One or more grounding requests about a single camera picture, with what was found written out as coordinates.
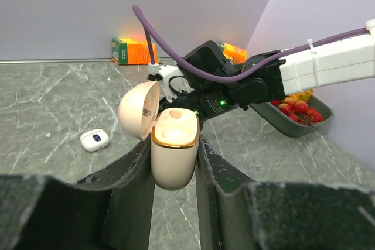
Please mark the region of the white earbud charging case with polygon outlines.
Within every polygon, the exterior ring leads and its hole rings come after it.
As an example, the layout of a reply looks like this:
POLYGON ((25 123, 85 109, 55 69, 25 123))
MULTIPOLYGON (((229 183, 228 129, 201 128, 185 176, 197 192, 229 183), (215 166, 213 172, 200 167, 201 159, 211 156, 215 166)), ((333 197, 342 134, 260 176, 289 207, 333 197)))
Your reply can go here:
POLYGON ((88 152, 96 152, 107 147, 109 143, 110 138, 103 129, 93 129, 80 137, 80 145, 88 152))

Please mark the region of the beige earbud charging case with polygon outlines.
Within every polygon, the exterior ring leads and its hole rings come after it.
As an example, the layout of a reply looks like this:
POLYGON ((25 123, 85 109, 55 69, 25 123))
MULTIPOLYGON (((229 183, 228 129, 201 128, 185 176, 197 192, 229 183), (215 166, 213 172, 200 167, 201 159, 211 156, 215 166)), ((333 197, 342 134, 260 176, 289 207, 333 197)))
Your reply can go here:
POLYGON ((129 90, 118 107, 118 121, 128 135, 150 137, 151 172, 157 186, 179 190, 187 186, 196 165, 200 122, 189 109, 159 111, 160 86, 144 82, 129 90))

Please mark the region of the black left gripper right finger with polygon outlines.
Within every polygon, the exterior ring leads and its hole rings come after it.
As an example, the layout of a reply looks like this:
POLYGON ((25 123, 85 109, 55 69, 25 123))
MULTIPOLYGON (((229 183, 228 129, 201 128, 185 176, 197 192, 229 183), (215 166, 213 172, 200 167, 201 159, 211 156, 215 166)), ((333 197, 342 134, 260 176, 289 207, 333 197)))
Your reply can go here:
POLYGON ((196 196, 202 249, 373 249, 374 190, 254 181, 200 138, 196 196))

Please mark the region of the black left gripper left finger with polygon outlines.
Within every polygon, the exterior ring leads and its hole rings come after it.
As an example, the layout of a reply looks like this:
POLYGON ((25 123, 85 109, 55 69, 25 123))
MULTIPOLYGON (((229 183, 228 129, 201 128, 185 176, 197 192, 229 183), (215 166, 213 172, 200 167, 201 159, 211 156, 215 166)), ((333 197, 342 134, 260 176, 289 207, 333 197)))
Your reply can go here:
POLYGON ((151 141, 77 183, 1 176, 2 249, 147 249, 151 141))

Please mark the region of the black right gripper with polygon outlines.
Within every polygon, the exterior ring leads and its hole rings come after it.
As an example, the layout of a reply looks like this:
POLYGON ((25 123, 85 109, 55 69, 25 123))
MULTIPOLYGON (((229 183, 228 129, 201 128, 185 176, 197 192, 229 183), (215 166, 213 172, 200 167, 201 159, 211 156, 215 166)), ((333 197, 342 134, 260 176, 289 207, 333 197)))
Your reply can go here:
MULTIPOLYGON (((224 56, 216 42, 209 40, 193 49, 183 59, 192 66, 215 76, 236 75, 239 69, 224 56)), ((184 108, 195 112, 200 121, 207 121, 237 108, 229 97, 229 90, 237 83, 222 84, 199 77, 186 68, 177 65, 193 88, 188 94, 182 94, 172 103, 166 98, 160 100, 159 110, 168 108, 184 108)))

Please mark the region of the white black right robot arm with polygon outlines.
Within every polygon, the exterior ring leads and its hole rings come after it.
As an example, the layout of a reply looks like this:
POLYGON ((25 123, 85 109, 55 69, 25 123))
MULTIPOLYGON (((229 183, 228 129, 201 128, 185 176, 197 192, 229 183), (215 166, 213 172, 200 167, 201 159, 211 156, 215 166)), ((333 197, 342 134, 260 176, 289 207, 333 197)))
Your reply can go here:
POLYGON ((374 21, 363 29, 352 30, 304 46, 276 50, 249 58, 235 67, 221 62, 223 55, 212 42, 199 46, 184 60, 219 76, 249 76, 233 83, 210 81, 182 66, 180 78, 192 91, 172 90, 173 97, 161 99, 159 110, 184 108, 198 115, 201 122, 233 109, 247 110, 251 104, 281 100, 286 96, 328 85, 374 77, 374 21))

